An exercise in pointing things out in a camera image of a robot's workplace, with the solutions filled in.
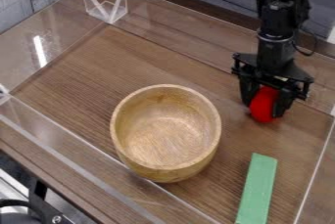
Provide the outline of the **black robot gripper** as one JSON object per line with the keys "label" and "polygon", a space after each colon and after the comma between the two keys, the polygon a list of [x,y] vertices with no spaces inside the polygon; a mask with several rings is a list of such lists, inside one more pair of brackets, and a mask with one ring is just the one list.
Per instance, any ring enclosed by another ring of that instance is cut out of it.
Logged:
{"label": "black robot gripper", "polygon": [[314,78],[295,61],[274,67],[258,63],[256,54],[235,53],[232,73],[239,76],[243,103],[250,106],[262,85],[277,90],[273,116],[282,117],[297,99],[305,100]]}

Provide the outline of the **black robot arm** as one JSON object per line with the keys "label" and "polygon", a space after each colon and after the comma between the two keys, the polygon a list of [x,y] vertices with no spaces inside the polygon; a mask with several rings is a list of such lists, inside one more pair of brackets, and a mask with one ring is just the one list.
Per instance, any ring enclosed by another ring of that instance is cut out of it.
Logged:
{"label": "black robot arm", "polygon": [[239,76],[243,102],[259,122],[282,117],[294,102],[307,98],[314,78],[297,65],[295,55],[309,11],[309,0],[256,0],[258,52],[234,55],[232,73]]}

